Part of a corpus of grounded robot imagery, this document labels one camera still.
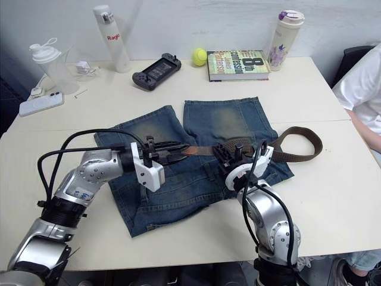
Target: tennis ball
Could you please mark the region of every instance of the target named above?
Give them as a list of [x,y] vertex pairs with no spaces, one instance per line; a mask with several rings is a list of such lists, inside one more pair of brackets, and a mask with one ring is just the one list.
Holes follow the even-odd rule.
[[199,67],[206,64],[208,60],[208,55],[206,50],[201,48],[195,49],[192,55],[192,60],[193,60],[193,63]]

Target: water bottle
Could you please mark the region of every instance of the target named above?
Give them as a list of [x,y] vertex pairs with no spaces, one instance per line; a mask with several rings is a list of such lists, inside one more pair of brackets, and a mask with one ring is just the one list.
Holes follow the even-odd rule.
[[300,27],[304,23],[304,15],[294,10],[286,10],[279,14],[278,19],[278,25],[267,59],[273,71],[282,68],[283,62],[293,44],[293,40],[295,40]]
[[93,12],[102,38],[114,61],[116,71],[119,73],[129,71],[130,59],[110,7],[108,5],[96,6],[93,8]]
[[29,50],[32,52],[33,61],[39,64],[60,92],[72,94],[79,89],[79,85],[66,67],[64,54],[50,46],[56,41],[57,38],[51,38],[43,45],[34,43],[29,46]]

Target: book cover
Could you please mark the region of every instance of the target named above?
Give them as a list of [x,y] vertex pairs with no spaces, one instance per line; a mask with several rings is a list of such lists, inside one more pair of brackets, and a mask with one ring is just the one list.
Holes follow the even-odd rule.
[[208,51],[210,81],[266,80],[270,73],[262,51]]

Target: black controller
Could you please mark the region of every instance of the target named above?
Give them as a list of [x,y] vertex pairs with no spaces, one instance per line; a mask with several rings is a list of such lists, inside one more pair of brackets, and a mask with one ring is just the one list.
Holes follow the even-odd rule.
[[175,55],[165,53],[161,59],[151,64],[144,71],[134,73],[132,80],[141,88],[153,91],[156,86],[165,81],[181,68],[181,61]]

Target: tabletop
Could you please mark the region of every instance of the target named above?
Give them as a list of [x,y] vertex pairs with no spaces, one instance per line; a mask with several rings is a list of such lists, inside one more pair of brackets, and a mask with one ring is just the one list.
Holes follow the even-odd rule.
[[[183,62],[182,69],[153,92],[135,87],[131,73],[101,66],[99,77],[81,83],[65,104],[28,117],[17,117],[0,140],[0,270],[40,215],[44,198],[36,162],[58,149],[70,134],[108,128],[171,104],[182,121],[184,100],[228,100],[258,96],[273,129],[297,125],[323,141],[314,160],[289,163],[295,177],[274,186],[302,234],[300,256],[381,248],[381,229],[370,217],[380,215],[381,169],[310,58],[288,58],[281,71],[261,82],[207,81],[207,71]],[[133,64],[142,70],[149,61]],[[91,135],[72,147],[92,147]],[[284,151],[311,154],[304,138],[292,135]],[[81,154],[64,156],[57,182],[76,167]],[[47,173],[53,161],[43,165]],[[131,238],[108,185],[86,211],[74,240],[67,270],[124,269],[252,260],[256,257],[237,200],[210,205],[189,219]]]

